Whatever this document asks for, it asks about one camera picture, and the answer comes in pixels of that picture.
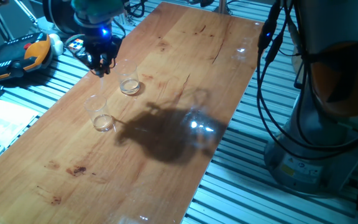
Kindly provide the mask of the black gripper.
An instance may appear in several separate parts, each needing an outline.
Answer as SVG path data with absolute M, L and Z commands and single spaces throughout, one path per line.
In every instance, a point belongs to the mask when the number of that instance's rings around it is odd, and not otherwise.
M 89 69 L 94 71 L 96 76 L 109 75 L 112 60 L 117 57 L 122 44 L 122 37 L 114 35 L 111 26 L 82 27 L 81 33 L 84 35 L 81 61 L 88 62 Z

